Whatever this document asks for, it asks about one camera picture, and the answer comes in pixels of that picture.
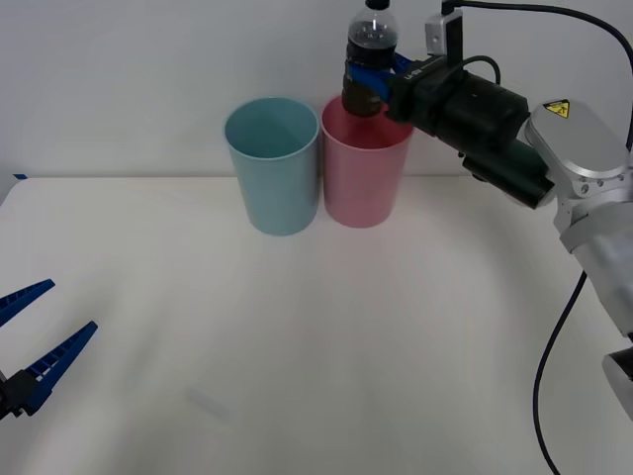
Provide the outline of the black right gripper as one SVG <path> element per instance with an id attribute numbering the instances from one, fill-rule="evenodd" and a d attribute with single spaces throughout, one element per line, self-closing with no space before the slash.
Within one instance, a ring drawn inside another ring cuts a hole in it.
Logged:
<path id="1" fill-rule="evenodd" d="M 371 96 L 387 103 L 389 119 L 435 134 L 444 106 L 465 77 L 462 67 L 452 72 L 445 56 L 412 61 L 394 52 L 392 70 L 368 68 L 347 60 L 343 99 L 351 100 L 363 86 Z"/>

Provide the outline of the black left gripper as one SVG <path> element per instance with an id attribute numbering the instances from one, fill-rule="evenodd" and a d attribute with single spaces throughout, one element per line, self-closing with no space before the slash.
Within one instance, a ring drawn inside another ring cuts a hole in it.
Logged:
<path id="1" fill-rule="evenodd" d="M 1 297 L 0 326 L 6 325 L 53 287 L 54 282 L 47 279 Z M 0 420 L 9 414 L 15 417 L 22 413 L 28 416 L 35 414 L 97 328 L 95 322 L 89 322 L 59 346 L 8 379 L 0 372 Z"/>

